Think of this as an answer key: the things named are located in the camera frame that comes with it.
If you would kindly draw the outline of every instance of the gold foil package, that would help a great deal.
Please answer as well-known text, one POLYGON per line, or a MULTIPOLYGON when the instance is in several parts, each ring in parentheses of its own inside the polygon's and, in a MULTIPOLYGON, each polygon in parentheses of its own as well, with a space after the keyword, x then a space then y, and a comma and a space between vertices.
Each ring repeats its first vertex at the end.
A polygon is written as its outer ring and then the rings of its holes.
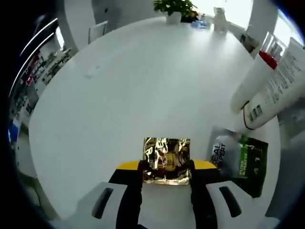
POLYGON ((162 137, 144 138, 143 160, 149 164, 144 182, 163 185, 188 185, 190 170, 190 140, 162 137))

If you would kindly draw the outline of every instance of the white table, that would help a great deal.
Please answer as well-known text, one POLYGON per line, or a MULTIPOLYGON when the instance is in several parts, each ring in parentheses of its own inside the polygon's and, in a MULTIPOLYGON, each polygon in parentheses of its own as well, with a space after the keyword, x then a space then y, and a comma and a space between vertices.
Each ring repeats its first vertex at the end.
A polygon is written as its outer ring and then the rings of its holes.
MULTIPOLYGON (((230 33, 139 21, 99 38, 52 79, 30 120, 39 181, 62 219, 121 163, 142 158, 148 136, 191 139, 191 158, 205 159, 213 125, 234 129, 229 108, 253 59, 230 33)), ((277 118, 252 133, 269 143, 263 217, 277 182, 277 118)))

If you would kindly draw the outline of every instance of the white vase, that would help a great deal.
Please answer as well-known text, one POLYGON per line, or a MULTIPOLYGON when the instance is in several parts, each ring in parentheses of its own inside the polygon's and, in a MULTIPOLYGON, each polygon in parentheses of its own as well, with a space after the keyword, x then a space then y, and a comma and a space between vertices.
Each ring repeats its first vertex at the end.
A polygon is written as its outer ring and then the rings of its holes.
POLYGON ((167 22, 167 24, 177 25, 181 22, 181 17, 182 17, 182 15, 180 12, 174 12, 170 16, 168 16, 168 15, 166 16, 166 22, 167 22))

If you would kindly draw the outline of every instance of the white chair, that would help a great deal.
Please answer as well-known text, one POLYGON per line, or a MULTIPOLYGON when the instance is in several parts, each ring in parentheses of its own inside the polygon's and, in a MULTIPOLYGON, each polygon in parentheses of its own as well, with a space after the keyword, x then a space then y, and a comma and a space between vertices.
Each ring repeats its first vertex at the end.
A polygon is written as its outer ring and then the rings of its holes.
POLYGON ((88 44, 94 42, 99 37, 105 35, 107 23, 108 21, 104 21, 100 24, 94 25, 91 28, 89 28, 88 44))

